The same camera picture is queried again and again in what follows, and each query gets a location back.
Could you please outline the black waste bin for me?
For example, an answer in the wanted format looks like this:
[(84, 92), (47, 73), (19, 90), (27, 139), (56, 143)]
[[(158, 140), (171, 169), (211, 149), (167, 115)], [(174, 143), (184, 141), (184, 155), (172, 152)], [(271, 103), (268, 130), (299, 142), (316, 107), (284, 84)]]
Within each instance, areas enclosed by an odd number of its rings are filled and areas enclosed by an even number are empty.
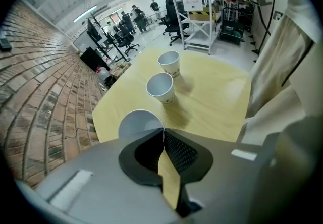
[(110, 89), (110, 87), (117, 81), (117, 78), (113, 75), (108, 75), (104, 80), (105, 86)]

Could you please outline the ceiling tube light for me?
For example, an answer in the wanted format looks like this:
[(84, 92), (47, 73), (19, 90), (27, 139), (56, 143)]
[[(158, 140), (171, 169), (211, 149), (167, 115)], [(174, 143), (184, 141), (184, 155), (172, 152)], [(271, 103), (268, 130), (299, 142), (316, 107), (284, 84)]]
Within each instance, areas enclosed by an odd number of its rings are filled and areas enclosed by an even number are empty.
[(93, 7), (91, 7), (91, 8), (89, 8), (88, 10), (86, 10), (85, 12), (83, 12), (81, 15), (79, 15), (77, 18), (75, 18), (74, 20), (73, 20), (73, 22), (75, 23), (75, 22), (77, 22), (78, 20), (80, 20), (82, 17), (84, 17), (85, 15), (87, 15), (87, 14), (89, 14), (89, 13), (91, 13), (93, 10), (95, 10), (97, 8), (97, 5), (95, 5), (95, 6), (93, 6)]

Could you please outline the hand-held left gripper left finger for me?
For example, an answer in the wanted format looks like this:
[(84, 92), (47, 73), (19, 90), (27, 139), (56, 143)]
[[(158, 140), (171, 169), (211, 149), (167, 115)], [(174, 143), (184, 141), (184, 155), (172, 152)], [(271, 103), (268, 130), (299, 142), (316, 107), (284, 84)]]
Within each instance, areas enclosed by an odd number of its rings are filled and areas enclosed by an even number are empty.
[(162, 128), (104, 142), (49, 174), (36, 188), (58, 224), (170, 224), (162, 194)]

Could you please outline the black display screen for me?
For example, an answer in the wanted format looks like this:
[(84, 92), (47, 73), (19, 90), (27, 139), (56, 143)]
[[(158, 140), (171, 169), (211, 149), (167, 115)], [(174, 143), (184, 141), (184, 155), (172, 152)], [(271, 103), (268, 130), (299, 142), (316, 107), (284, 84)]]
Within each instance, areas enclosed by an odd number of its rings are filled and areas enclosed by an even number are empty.
[(102, 39), (95, 26), (92, 24), (90, 18), (87, 18), (87, 30), (89, 34), (95, 39), (95, 41), (99, 42)]

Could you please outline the black wall device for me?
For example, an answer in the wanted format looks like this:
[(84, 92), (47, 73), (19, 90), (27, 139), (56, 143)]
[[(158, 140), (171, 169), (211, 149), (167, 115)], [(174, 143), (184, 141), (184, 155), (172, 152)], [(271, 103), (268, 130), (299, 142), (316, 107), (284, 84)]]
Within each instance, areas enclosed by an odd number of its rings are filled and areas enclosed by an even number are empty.
[(0, 50), (1, 51), (10, 51), (12, 46), (6, 38), (0, 38)]

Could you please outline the white paper sign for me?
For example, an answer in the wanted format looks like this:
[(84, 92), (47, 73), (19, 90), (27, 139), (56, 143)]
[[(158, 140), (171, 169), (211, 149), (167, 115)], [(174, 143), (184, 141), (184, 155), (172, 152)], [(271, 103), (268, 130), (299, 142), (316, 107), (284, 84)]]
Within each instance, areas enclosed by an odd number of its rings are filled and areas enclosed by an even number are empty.
[(182, 0), (184, 10), (189, 11), (203, 11), (202, 0)]

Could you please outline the white paper cup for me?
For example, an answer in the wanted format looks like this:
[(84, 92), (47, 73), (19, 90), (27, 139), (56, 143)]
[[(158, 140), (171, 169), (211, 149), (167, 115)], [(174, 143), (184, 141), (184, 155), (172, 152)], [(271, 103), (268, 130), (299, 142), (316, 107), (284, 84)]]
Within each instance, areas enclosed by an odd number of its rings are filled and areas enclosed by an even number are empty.
[(164, 129), (164, 125), (157, 115), (148, 110), (137, 109), (129, 112), (121, 120), (118, 138), (124, 139), (130, 135), (157, 128)]
[(166, 73), (153, 75), (146, 83), (147, 93), (163, 104), (170, 104), (175, 99), (173, 77)]
[(168, 51), (163, 53), (157, 62), (162, 69), (173, 78), (180, 75), (180, 54), (177, 51)]

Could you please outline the white metal shelf rack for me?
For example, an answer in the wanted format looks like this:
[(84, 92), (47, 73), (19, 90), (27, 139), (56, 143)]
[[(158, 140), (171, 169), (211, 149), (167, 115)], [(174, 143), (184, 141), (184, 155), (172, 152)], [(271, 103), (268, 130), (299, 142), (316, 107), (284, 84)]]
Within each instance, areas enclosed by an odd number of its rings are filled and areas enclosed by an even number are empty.
[(203, 11), (185, 11), (182, 0), (173, 0), (181, 31), (184, 49), (196, 48), (211, 54), (217, 37), (217, 20), (221, 12), (219, 0), (202, 0)]

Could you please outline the black cart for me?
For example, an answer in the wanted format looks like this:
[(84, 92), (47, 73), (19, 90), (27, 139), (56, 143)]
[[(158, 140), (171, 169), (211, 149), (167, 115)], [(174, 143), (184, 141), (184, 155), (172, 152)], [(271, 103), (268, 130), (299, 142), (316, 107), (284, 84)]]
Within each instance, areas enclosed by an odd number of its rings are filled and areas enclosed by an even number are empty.
[(244, 25), (239, 22), (240, 9), (223, 7), (222, 24), (219, 32), (219, 39), (236, 45), (244, 42)]

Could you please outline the whiteboard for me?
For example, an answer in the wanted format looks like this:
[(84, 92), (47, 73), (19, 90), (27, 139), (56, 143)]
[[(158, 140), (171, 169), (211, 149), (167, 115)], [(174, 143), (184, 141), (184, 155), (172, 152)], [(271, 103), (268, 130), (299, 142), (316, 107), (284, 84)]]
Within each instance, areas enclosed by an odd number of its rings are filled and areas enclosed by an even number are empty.
[(88, 34), (86, 32), (83, 32), (80, 34), (74, 41), (73, 45), (80, 51), (80, 52), (85, 52), (86, 49), (88, 48), (87, 44), (87, 38)]

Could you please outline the black office chair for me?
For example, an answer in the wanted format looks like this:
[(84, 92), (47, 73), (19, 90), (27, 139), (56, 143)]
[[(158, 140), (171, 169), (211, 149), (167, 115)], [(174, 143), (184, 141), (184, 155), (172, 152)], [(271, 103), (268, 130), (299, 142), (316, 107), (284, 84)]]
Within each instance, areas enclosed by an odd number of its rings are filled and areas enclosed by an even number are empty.
[(166, 2), (166, 18), (168, 18), (168, 22), (166, 23), (166, 29), (165, 32), (171, 34), (176, 33), (176, 36), (172, 38), (169, 46), (172, 45), (172, 43), (178, 39), (182, 39), (181, 37), (181, 31), (180, 31), (180, 25), (177, 18), (177, 13), (175, 9), (175, 5), (173, 0), (165, 0)]
[(128, 55), (131, 50), (138, 51), (136, 47), (139, 47), (140, 45), (133, 44), (134, 36), (130, 33), (123, 20), (118, 23), (118, 29), (119, 31), (116, 31), (116, 34), (118, 35), (118, 38), (116, 38), (118, 48), (125, 48), (125, 55)]

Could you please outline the cardboard box with striped tape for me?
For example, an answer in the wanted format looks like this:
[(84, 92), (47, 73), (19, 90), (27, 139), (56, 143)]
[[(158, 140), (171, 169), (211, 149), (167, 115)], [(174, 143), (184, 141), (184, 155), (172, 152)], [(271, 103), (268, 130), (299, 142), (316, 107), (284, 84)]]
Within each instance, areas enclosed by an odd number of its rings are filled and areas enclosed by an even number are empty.
[(113, 69), (111, 69), (109, 73), (110, 75), (118, 79), (130, 66), (131, 66), (130, 62), (122, 62), (120, 64), (117, 64)]

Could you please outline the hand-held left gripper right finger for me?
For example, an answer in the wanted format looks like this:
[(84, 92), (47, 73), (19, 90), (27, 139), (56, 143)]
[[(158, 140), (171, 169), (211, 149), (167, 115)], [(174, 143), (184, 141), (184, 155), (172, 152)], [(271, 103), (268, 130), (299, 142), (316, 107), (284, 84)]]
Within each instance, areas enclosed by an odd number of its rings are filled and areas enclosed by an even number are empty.
[(165, 150), (180, 176), (183, 222), (248, 224), (262, 147), (165, 129)]

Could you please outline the black cabinet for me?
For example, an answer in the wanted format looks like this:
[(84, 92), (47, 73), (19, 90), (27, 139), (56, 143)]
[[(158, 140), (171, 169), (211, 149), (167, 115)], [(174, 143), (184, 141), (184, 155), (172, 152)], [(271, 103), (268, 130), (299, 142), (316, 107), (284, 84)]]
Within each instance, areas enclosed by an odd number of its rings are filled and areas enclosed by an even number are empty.
[(100, 56), (91, 47), (86, 49), (80, 59), (93, 71), (96, 71), (101, 66)]

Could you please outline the water jug with red cap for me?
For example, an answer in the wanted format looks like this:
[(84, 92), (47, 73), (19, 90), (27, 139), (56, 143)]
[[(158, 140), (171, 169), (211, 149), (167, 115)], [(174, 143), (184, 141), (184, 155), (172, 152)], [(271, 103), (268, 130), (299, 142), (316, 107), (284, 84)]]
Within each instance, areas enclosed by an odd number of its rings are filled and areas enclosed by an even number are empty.
[(96, 73), (101, 80), (105, 80), (109, 75), (109, 71), (105, 67), (97, 67), (96, 68)]

